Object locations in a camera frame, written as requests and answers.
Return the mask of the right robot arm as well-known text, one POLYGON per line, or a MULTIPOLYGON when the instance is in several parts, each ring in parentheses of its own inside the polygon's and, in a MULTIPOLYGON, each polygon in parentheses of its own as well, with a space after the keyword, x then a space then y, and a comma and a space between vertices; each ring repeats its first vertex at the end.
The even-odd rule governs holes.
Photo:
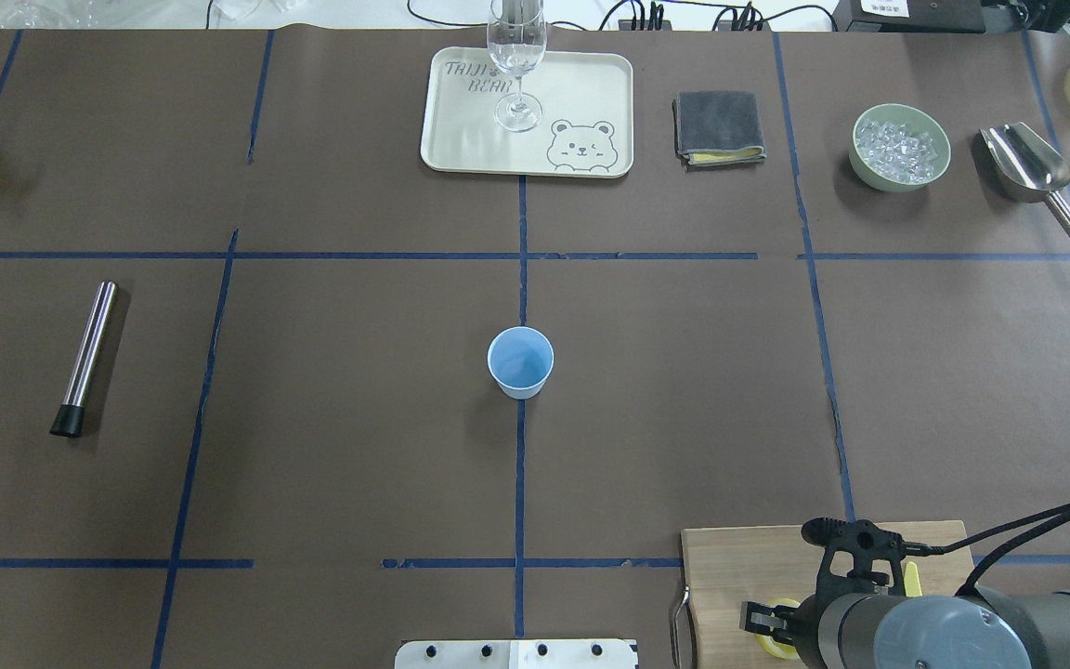
POLYGON ((1070 590, 1007 597, 838 597, 823 610, 746 602, 743 630, 808 668, 1070 668, 1070 590))

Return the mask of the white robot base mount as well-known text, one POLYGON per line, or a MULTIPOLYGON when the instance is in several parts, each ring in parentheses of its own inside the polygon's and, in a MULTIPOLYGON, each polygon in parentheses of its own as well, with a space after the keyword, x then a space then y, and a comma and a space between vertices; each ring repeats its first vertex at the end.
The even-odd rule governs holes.
POLYGON ((395 668, 638 668, 632 640, 620 638, 413 640, 395 668))

